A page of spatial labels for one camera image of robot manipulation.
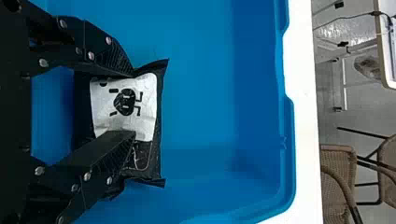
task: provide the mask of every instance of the metal bolt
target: metal bolt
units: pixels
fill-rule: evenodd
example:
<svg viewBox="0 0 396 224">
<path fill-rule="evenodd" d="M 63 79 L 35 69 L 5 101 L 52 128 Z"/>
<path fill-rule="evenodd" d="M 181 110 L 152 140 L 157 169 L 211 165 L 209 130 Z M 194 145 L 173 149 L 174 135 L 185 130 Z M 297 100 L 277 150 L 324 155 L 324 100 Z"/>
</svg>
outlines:
<svg viewBox="0 0 396 224">
<path fill-rule="evenodd" d="M 78 184 L 74 184 L 72 186 L 72 192 L 76 192 L 76 191 L 78 191 Z"/>
<path fill-rule="evenodd" d="M 84 181 L 89 181 L 91 179 L 91 173 L 85 173 Z"/>
<path fill-rule="evenodd" d="M 49 67 L 49 62 L 45 59 L 40 59 L 38 60 L 38 63 L 40 64 L 41 67 Z"/>
<path fill-rule="evenodd" d="M 64 217 L 59 217 L 58 224 L 64 224 Z"/>
<path fill-rule="evenodd" d="M 38 166 L 35 168 L 35 175 L 43 175 L 45 172 L 45 168 L 42 166 Z"/>
<path fill-rule="evenodd" d="M 106 183 L 107 183 L 108 185 L 111 185 L 111 184 L 113 183 L 113 177 L 110 176 L 110 177 L 107 179 Z"/>
<path fill-rule="evenodd" d="M 111 42 L 113 42 L 112 40 L 111 40 L 111 38 L 108 36 L 108 37 L 106 37 L 106 43 L 108 44 L 108 45 L 111 45 Z"/>
<path fill-rule="evenodd" d="M 95 54 L 93 52 L 88 52 L 88 58 L 93 61 L 95 60 Z"/>
<path fill-rule="evenodd" d="M 82 50 L 80 48 L 76 48 L 76 54 L 82 54 Z"/>
<path fill-rule="evenodd" d="M 62 28 L 64 29 L 67 28 L 67 23 L 64 20 L 59 20 L 59 24 L 61 25 Z"/>
</svg>

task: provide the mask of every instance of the white table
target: white table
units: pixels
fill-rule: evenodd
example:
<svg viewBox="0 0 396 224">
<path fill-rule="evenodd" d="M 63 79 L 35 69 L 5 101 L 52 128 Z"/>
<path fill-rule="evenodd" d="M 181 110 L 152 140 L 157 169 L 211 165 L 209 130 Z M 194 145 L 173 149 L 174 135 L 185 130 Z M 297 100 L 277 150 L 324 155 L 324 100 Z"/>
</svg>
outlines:
<svg viewBox="0 0 396 224">
<path fill-rule="evenodd" d="M 394 0 L 373 0 L 374 11 L 387 13 L 391 17 L 396 15 L 396 1 Z M 393 29 L 396 27 L 396 20 L 393 20 Z M 343 60 L 347 57 L 364 54 L 365 52 L 377 48 L 381 81 L 385 88 L 396 90 L 396 48 L 392 42 L 396 41 L 396 33 L 389 32 L 389 20 L 387 16 L 375 16 L 375 29 L 377 38 L 355 45 L 333 50 L 327 54 L 319 55 L 316 63 L 325 63 L 334 60 Z M 351 86 L 360 84 L 371 84 L 374 82 L 356 83 Z"/>
<path fill-rule="evenodd" d="M 283 38 L 284 73 L 286 93 L 294 102 L 297 188 L 289 210 L 263 223 L 321 224 L 323 218 L 311 1 L 289 0 L 289 10 L 290 26 Z"/>
<path fill-rule="evenodd" d="M 374 11 L 380 11 L 390 15 L 396 15 L 396 2 L 394 0 L 373 0 Z M 345 58 L 362 55 L 373 49 L 377 51 L 381 72 L 381 83 L 387 89 L 396 90 L 396 33 L 390 32 L 396 29 L 396 20 L 392 19 L 393 27 L 389 27 L 389 19 L 386 15 L 375 16 L 376 38 L 352 47 L 339 48 L 317 55 L 316 63 L 339 62 L 341 70 L 340 95 L 342 107 L 335 107 L 336 111 L 348 110 L 347 88 L 378 83 L 376 80 L 347 83 L 345 73 Z"/>
<path fill-rule="evenodd" d="M 374 8 L 390 16 L 396 15 L 396 1 L 394 0 L 374 0 Z M 393 20 L 393 23 L 393 28 L 395 29 L 396 20 Z M 387 33 L 389 30 L 388 25 L 386 17 L 375 18 L 375 28 L 378 34 Z M 377 38 L 382 85 L 386 88 L 396 90 L 396 67 L 393 66 L 393 63 L 396 62 L 396 58 L 393 56 L 396 55 L 396 48 L 394 48 L 394 45 L 392 46 L 392 41 L 396 41 L 396 36 L 394 36 L 393 40 L 389 39 L 389 35 L 380 35 Z"/>
</svg>

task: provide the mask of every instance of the floor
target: floor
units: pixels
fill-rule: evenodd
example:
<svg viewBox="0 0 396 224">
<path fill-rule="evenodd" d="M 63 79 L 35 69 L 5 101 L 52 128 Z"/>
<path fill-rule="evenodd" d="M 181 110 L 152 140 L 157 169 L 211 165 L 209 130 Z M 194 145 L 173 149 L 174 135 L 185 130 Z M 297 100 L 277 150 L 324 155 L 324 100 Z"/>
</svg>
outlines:
<svg viewBox="0 0 396 224">
<path fill-rule="evenodd" d="M 312 0 L 313 10 L 333 0 Z M 340 16 L 352 16 L 372 11 L 372 0 L 348 0 L 341 9 L 329 9 L 313 18 L 313 26 L 330 21 Z M 335 24 L 317 29 L 314 32 L 317 40 L 316 54 L 333 49 L 333 43 L 349 41 L 350 45 L 359 44 L 375 37 L 374 19 L 372 17 L 357 18 L 352 21 L 337 21 Z M 346 80 L 363 81 L 366 77 L 358 73 L 354 66 L 354 58 L 346 60 Z M 366 132 L 392 135 L 396 133 L 396 91 L 384 89 L 380 84 L 352 87 L 347 90 L 348 111 L 334 112 L 335 106 L 342 106 L 340 83 L 340 63 L 322 63 L 316 66 L 318 94 L 319 139 L 325 144 L 341 144 L 353 146 L 360 155 L 367 155 L 375 149 L 381 140 L 353 133 L 337 131 L 336 127 L 346 127 Z M 357 182 L 376 181 L 376 173 L 359 168 Z M 357 201 L 375 201 L 376 188 L 356 190 Z M 396 209 L 386 204 L 360 208 L 364 223 L 389 224 L 396 219 Z"/>
</svg>

